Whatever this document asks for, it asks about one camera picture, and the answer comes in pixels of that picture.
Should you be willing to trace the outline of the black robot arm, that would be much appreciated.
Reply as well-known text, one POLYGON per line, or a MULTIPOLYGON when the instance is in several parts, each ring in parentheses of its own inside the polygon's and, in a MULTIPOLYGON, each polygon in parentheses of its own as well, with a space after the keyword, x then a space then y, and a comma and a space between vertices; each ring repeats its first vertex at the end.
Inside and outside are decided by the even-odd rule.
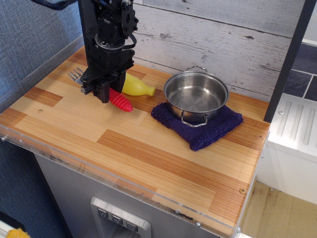
POLYGON ((111 89, 122 91, 134 64, 139 20, 131 0, 80 0, 78 6, 88 65, 80 78, 82 92, 107 103, 111 89))

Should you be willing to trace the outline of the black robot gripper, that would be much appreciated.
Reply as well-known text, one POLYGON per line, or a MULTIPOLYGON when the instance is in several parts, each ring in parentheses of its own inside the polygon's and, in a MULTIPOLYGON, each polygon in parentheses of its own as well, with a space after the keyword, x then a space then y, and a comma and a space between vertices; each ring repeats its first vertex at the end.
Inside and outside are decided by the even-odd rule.
POLYGON ((80 80, 84 94, 93 92, 102 103, 109 101, 109 88, 121 93, 126 78, 126 70, 133 66, 135 52, 135 37, 130 35, 132 44, 126 45, 124 38, 119 38, 116 44, 101 40, 98 33, 95 36, 98 45, 98 62, 96 68, 87 68, 80 80))

